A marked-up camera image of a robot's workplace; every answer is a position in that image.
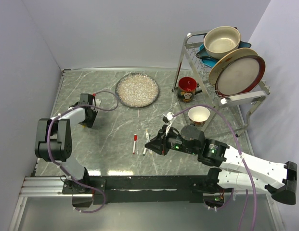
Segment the white pen yellow tip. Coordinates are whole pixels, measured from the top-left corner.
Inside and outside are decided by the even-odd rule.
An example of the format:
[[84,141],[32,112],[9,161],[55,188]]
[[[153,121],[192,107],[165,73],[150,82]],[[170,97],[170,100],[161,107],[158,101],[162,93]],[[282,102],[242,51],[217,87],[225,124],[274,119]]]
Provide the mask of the white pen yellow tip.
[[148,129],[146,129],[146,142],[148,143],[150,141],[150,134],[148,133]]

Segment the white pen red tip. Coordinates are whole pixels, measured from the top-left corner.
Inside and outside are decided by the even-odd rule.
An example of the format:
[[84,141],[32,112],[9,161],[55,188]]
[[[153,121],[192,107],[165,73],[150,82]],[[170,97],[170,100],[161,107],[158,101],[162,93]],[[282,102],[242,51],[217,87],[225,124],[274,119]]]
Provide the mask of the white pen red tip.
[[137,143],[138,143],[138,140],[137,141],[133,141],[132,154],[136,154],[138,152],[137,151]]

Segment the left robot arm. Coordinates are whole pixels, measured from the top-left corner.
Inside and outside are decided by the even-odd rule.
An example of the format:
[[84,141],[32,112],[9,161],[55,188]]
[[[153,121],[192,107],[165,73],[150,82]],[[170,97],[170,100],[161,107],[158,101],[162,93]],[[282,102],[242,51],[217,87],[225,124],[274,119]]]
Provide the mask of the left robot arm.
[[42,118],[38,121],[35,155],[46,162],[56,162],[63,167],[66,178],[79,193],[86,193],[91,187],[88,171],[72,156],[71,129],[77,125],[91,128],[98,110],[95,108],[101,100],[94,95],[83,93],[80,100],[68,109],[67,113],[55,117]]

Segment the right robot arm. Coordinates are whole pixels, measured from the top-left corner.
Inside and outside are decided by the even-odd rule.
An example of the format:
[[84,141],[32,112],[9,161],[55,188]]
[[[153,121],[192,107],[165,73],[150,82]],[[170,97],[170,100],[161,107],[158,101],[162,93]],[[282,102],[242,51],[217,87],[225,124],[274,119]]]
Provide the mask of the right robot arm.
[[180,131],[164,125],[157,135],[145,144],[156,154],[166,155],[170,150],[197,156],[209,166],[207,188],[248,190],[270,194],[282,204],[295,205],[297,192],[297,164],[291,161],[276,163],[246,153],[221,141],[205,137],[194,125]]

